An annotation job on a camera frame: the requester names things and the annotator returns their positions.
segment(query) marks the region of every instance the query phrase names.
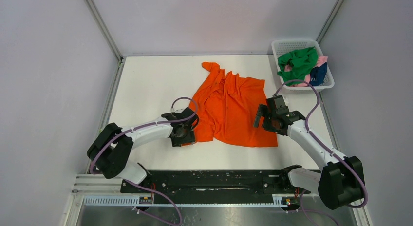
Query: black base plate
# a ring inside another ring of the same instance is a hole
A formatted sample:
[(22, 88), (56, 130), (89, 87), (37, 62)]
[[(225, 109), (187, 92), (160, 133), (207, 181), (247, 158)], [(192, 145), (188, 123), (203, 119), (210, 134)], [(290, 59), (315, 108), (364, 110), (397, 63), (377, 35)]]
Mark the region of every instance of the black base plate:
[[(149, 170), (141, 186), (164, 193), (177, 204), (273, 203), (272, 194), (294, 194), (279, 184), (281, 170)], [(147, 193), (122, 181), (121, 193)], [(157, 204), (168, 204), (163, 197)]]

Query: metal floor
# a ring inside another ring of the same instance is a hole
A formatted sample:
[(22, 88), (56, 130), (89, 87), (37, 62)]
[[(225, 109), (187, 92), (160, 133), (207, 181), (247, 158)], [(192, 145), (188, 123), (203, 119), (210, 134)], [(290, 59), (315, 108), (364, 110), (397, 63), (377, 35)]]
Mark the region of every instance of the metal floor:
[[(327, 209), (319, 198), (304, 197), (305, 209), (332, 215), (342, 226), (355, 226), (356, 220), (348, 207)], [(167, 221), (179, 222), (173, 207), (151, 207), (148, 212)], [(184, 226), (312, 226), (301, 212), (285, 214), (280, 208), (269, 207), (182, 207)], [(335, 226), (326, 216), (308, 213), (320, 226)], [(137, 215), (131, 207), (83, 206), (77, 226), (165, 226), (145, 215)]]

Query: pink cloth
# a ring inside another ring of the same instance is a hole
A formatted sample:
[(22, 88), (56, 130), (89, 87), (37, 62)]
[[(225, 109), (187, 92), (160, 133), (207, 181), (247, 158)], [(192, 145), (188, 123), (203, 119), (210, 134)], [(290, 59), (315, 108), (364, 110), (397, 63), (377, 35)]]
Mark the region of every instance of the pink cloth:
[[(321, 65), (323, 65), (324, 63), (327, 62), (327, 58), (328, 58), (328, 56), (319, 56), (319, 58), (317, 59), (317, 63), (314, 66), (314, 68), (315, 67), (321, 67)], [(291, 70), (293, 70), (293, 68), (289, 64), (287, 64), (285, 66), (284, 71), (289, 72)], [(307, 74), (304, 78), (304, 81), (310, 83), (310, 80), (311, 80), (311, 76), (309, 74)], [(299, 84), (294, 84), (294, 85), (291, 85), (291, 86), (292, 87), (304, 87), (304, 86), (308, 86), (308, 85), (305, 84), (305, 83), (299, 83)]]
[(319, 56), (319, 58), (317, 59), (317, 63), (314, 67), (321, 67), (323, 64), (327, 63), (327, 58), (328, 56)]

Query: clothing pile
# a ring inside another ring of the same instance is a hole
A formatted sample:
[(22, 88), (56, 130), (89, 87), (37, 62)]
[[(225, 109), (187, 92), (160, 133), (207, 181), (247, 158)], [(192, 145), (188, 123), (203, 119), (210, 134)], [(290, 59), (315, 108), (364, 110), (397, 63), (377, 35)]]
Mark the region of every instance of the clothing pile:
[[(280, 71), (277, 72), (284, 82), (300, 79), (310, 83), (312, 86), (319, 86), (324, 82), (327, 74), (327, 56), (318, 56), (314, 47), (293, 50), (278, 57)], [(305, 83), (290, 82), (287, 86), (303, 87)]]

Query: white wall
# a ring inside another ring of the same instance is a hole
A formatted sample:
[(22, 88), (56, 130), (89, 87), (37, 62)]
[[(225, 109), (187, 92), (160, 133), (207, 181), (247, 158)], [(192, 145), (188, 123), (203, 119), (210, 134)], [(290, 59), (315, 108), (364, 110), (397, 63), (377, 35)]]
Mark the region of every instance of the white wall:
[(0, 225), (56, 226), (117, 61), (83, 0), (0, 3)]
[(346, 0), (321, 48), (341, 148), (358, 156), (375, 226), (411, 225), (413, 0)]
[(94, 0), (123, 55), (267, 54), (317, 38), (336, 0)]

